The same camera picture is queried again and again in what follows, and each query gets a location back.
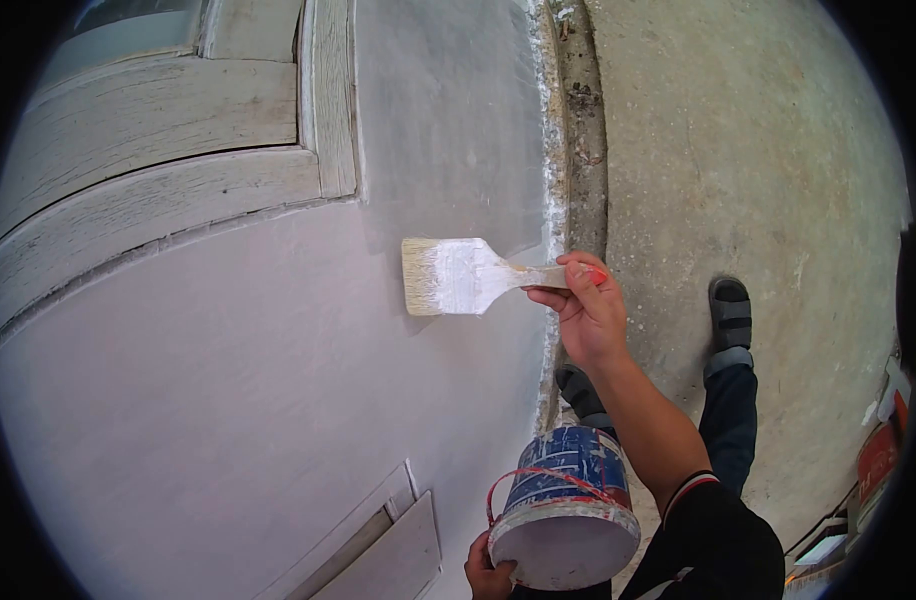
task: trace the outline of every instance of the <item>red bucket handle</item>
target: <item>red bucket handle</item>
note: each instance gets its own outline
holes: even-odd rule
[[[578,486],[585,492],[591,493],[592,496],[598,498],[602,502],[605,502],[607,504],[611,504],[613,506],[621,508],[620,503],[615,498],[612,498],[607,493],[593,486],[592,484],[585,481],[584,479],[579,479],[575,477],[574,475],[562,473],[560,471],[552,470],[550,468],[543,468],[541,466],[523,466],[522,468],[516,468],[515,470],[508,471],[504,475],[498,477],[498,480],[491,484],[491,489],[488,490],[488,499],[486,500],[486,502],[488,503],[488,527],[489,528],[493,527],[495,523],[498,521],[498,519],[496,519],[495,516],[492,514],[492,494],[495,493],[495,487],[498,486],[501,480],[504,479],[505,477],[508,477],[509,475],[518,475],[518,474],[542,474],[542,475],[551,475],[552,477],[558,477],[559,479],[563,479],[564,481],[570,484],[574,484],[575,486]]]

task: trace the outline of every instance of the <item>black sandal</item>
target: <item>black sandal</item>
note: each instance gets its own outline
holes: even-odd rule
[[[578,419],[605,412],[592,380],[578,366],[564,365],[556,368],[555,383],[561,390],[561,397],[574,409]]]
[[[711,331],[714,351],[731,347],[752,347],[752,302],[741,281],[727,275],[713,279],[707,286],[711,308]]]

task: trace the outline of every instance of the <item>wooden door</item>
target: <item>wooden door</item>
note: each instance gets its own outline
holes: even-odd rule
[[[90,3],[8,151],[0,338],[202,228],[355,194],[350,34],[349,0]]]

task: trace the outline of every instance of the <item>black shirt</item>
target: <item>black shirt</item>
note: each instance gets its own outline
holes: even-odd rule
[[[685,480],[619,600],[781,598],[785,553],[771,526],[709,471]],[[611,600],[612,582],[574,591],[517,585],[513,600]]]

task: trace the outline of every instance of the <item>hand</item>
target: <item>hand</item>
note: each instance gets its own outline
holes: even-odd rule
[[[471,584],[471,600],[505,600],[512,594],[510,578],[518,563],[505,560],[492,567],[492,559],[488,556],[488,534],[486,531],[478,535],[467,550],[464,576]]]
[[[601,373],[629,358],[625,345],[625,302],[619,282],[597,256],[572,251],[557,259],[567,290],[528,286],[528,298],[558,313],[561,342],[568,356],[586,372]],[[579,262],[601,267],[608,278],[597,287]]]

